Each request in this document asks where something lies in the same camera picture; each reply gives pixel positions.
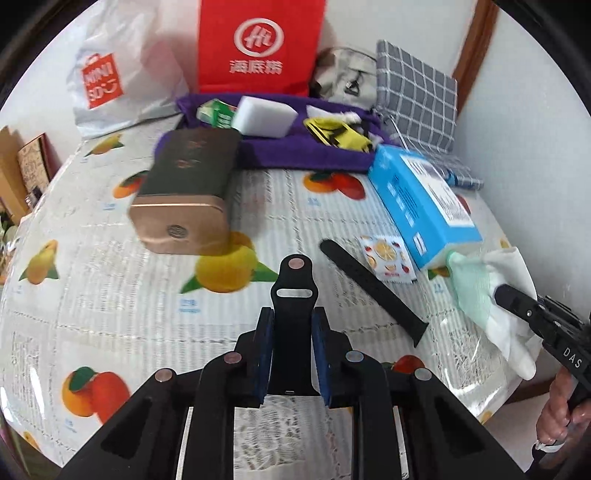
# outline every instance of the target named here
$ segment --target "plastic table cover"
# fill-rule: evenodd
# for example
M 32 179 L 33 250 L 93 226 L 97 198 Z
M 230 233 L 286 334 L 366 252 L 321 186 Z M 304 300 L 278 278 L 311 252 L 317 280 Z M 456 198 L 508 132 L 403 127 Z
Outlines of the plastic table cover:
M 349 185 L 343 193 L 306 171 L 239 171 L 232 255 L 146 250 L 127 210 L 154 145 L 177 120 L 83 143 L 23 226 L 0 306 L 0 403 L 19 434 L 64 465 L 155 370 L 202 368 L 232 350 L 271 305 L 281 260 L 296 252 L 311 258 L 317 304 L 354 348 L 382 362 L 419 357 L 481 421 L 504 403 L 520 379 L 458 310 L 445 271 L 390 285 L 430 324 L 414 349 L 320 252 L 319 242 L 331 238 L 365 262 L 358 236 L 398 234 L 365 176 L 341 177 Z M 507 246 L 478 193 L 458 194 L 483 251 Z M 320 397 L 269 396 L 259 410 L 236 412 L 235 477 L 343 478 L 350 434 L 347 409 L 328 410 Z

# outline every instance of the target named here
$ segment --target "plaid cloth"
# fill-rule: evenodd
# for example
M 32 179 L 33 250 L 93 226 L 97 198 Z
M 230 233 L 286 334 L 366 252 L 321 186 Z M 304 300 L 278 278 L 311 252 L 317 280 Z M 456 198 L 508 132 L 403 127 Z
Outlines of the plaid cloth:
M 376 111 L 390 139 L 424 155 L 452 186 L 478 190 L 451 153 L 457 116 L 457 82 L 385 40 L 377 45 Z

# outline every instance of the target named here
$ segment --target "picture frame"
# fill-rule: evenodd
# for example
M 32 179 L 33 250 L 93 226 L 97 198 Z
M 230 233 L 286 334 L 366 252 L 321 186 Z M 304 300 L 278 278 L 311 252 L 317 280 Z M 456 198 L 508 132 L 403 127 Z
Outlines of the picture frame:
M 45 134 L 22 147 L 17 153 L 17 160 L 27 192 L 32 193 L 38 187 L 44 193 L 51 181 Z

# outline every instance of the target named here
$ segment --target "human hand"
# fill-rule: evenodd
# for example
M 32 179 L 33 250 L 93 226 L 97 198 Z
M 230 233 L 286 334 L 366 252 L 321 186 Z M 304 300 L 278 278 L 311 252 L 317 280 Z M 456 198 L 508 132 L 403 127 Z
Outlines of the human hand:
M 557 440 L 564 440 L 569 431 L 567 425 L 573 424 L 586 429 L 591 421 L 591 400 L 583 402 L 569 413 L 567 400 L 574 390 L 573 378 L 565 367 L 560 367 L 556 378 L 550 385 L 550 398 L 542 408 L 540 418 L 535 425 L 538 440 L 545 445 L 552 445 Z

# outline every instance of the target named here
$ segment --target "blue box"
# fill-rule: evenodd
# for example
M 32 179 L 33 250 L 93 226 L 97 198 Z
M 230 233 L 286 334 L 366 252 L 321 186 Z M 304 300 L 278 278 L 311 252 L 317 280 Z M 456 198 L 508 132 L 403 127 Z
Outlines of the blue box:
M 452 250 L 464 255 L 479 250 L 478 229 L 423 156 L 380 145 L 368 177 L 418 268 L 444 266 Z

